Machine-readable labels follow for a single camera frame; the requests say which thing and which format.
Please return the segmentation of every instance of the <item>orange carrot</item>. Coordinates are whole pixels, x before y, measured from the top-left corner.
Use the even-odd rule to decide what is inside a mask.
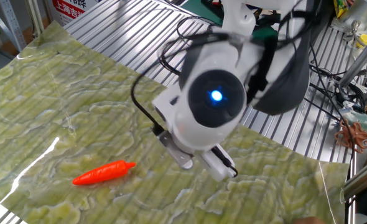
[[[94,184],[101,181],[122,177],[135,166],[135,162],[115,161],[90,170],[73,180],[74,185]]]

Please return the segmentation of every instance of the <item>sign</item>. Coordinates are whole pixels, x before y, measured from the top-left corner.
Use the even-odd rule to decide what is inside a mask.
[[[64,26],[101,0],[48,0],[52,18]]]

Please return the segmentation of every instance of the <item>black cable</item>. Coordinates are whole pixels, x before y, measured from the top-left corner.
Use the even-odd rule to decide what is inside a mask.
[[[208,26],[207,28],[207,31],[208,33],[211,32],[211,27],[212,26],[220,26],[219,24],[215,24],[213,21],[207,19],[207,18],[204,18],[204,17],[201,17],[201,16],[189,16],[189,17],[186,17],[186,18],[183,18],[181,19],[178,23],[177,23],[177,28],[175,28],[175,30],[177,31],[178,33],[178,36],[179,38],[181,38],[182,40],[184,39],[188,39],[188,40],[192,40],[192,37],[190,35],[187,35],[187,36],[183,36],[180,32],[179,32],[179,28],[187,21],[187,20],[190,20],[190,19],[200,19],[204,22],[207,22],[209,23],[210,25]],[[176,75],[179,75],[180,74],[180,71],[178,71],[177,69],[175,69],[173,66],[171,66],[167,61],[166,61],[166,58],[165,58],[165,54],[167,53],[167,51],[169,50],[169,48],[164,48],[163,51],[161,52],[160,56],[159,56],[159,62],[160,64],[165,68],[167,69],[168,71],[176,74]]]
[[[316,86],[315,84],[313,83],[309,83],[309,86],[311,86],[312,88],[318,90],[319,92],[323,93],[324,95],[326,95],[327,93],[325,92],[325,90],[323,88],[320,88],[318,86]],[[331,94],[334,94],[334,92],[330,91],[330,90],[327,90],[328,93],[331,93]]]
[[[315,65],[316,65],[316,70],[317,70],[317,74],[318,74],[318,77],[319,77],[319,81],[322,83],[322,86],[325,89],[325,91],[327,91],[326,85],[322,80],[322,75],[320,74],[320,69],[319,69],[319,66],[318,66],[317,59],[316,59],[316,53],[315,53],[314,47],[312,46],[312,43],[310,43],[310,49],[312,51],[312,54],[314,55],[314,60],[315,60]],[[340,110],[337,108],[337,106],[333,102],[332,97],[329,94],[327,95],[327,97],[330,100],[330,102],[332,103],[334,109],[337,111],[338,115],[340,115],[340,118],[343,120],[343,123],[345,124],[345,127],[347,128],[347,130],[350,130],[350,127],[349,127],[348,123],[346,122],[343,115],[340,113]],[[353,160],[353,155],[355,154],[355,142],[353,140],[353,136],[352,136],[350,131],[348,132],[348,134],[350,135],[350,139],[351,139],[351,143],[352,143],[351,144],[352,153],[351,153],[351,159],[350,159],[350,164],[351,164],[351,161]]]
[[[338,119],[336,116],[334,116],[333,114],[331,114],[327,110],[321,108],[320,106],[316,105],[315,103],[311,102],[310,100],[308,100],[306,98],[304,98],[304,100],[307,101],[308,103],[310,103],[311,105],[315,106],[316,108],[320,109],[321,111],[325,112],[327,115],[329,115],[330,117],[332,117],[334,120],[340,122],[340,119]]]
[[[204,34],[194,34],[194,35],[190,35],[188,36],[190,38],[193,38],[196,41],[195,44],[192,44],[191,46],[184,48],[184,49],[180,49],[180,50],[176,50],[175,52],[172,52],[171,54],[169,54],[168,56],[165,56],[165,58],[170,58],[170,57],[174,57],[175,55],[177,55],[180,52],[195,48],[195,47],[199,47],[205,44],[210,44],[210,43],[214,43],[214,42],[220,42],[220,41],[226,41],[229,38],[228,34],[223,34],[223,33],[204,33]],[[168,43],[166,43],[165,45],[165,49],[169,46],[173,46],[176,42],[178,42],[180,40],[180,38],[175,39],[175,40],[171,40]],[[164,131],[164,128],[153,118],[153,116],[147,112],[147,110],[136,100],[135,98],[135,87],[136,85],[139,83],[139,81],[145,77],[145,75],[153,68],[155,67],[157,64],[159,63],[159,61],[154,62],[151,66],[149,66],[144,72],[142,72],[142,74],[140,74],[134,81],[134,83],[132,84],[131,87],[131,99],[132,102],[135,104],[136,107],[138,107],[138,109],[140,109],[142,111],[142,113],[144,113],[152,122],[153,122],[153,132],[155,135],[159,135],[161,132]]]
[[[216,24],[214,23],[213,21],[207,19],[207,18],[204,18],[204,17],[201,17],[201,16],[189,16],[189,17],[186,17],[186,18],[183,18],[181,19],[178,24],[177,24],[177,28],[176,28],[176,31],[178,33],[178,36],[181,38],[181,39],[185,39],[185,37],[179,32],[179,28],[187,21],[187,20],[190,20],[190,19],[199,19],[201,21],[204,21],[204,22],[207,22],[209,23],[210,25],[208,26],[208,31],[209,31],[209,27],[210,26],[220,26],[219,24]]]
[[[311,71],[317,73],[316,67],[314,65],[309,64],[309,69],[311,69]],[[346,71],[345,71],[345,72],[340,72],[340,73],[333,74],[331,71],[327,70],[326,68],[319,68],[319,71],[320,71],[321,75],[325,75],[327,77],[334,77],[334,76],[342,75],[342,74],[346,73]]]

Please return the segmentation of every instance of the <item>blue led light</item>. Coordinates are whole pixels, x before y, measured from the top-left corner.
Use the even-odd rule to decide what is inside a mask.
[[[222,94],[218,90],[214,90],[211,92],[211,98],[215,101],[221,101],[222,100]]]

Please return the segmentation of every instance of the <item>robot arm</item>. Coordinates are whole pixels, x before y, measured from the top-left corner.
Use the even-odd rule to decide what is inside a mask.
[[[305,75],[299,72],[301,78],[285,76],[288,68],[295,72],[291,62],[296,49],[301,48],[301,39],[279,50],[276,41],[265,42],[264,46],[248,41],[255,18],[246,3],[280,9],[286,14],[294,6],[296,10],[307,6],[306,0],[223,0],[222,31],[232,38],[189,50],[179,82],[153,101],[168,129],[158,138],[178,165],[191,168],[194,156],[216,181],[238,174],[232,158],[219,143],[237,127],[245,107],[250,104],[269,114],[286,112],[302,101],[309,82],[307,70]],[[282,27],[279,36],[295,36],[304,20],[292,19],[288,25],[289,28]],[[307,53],[308,40],[305,41]],[[287,89],[294,98],[290,102],[279,98],[279,91]]]

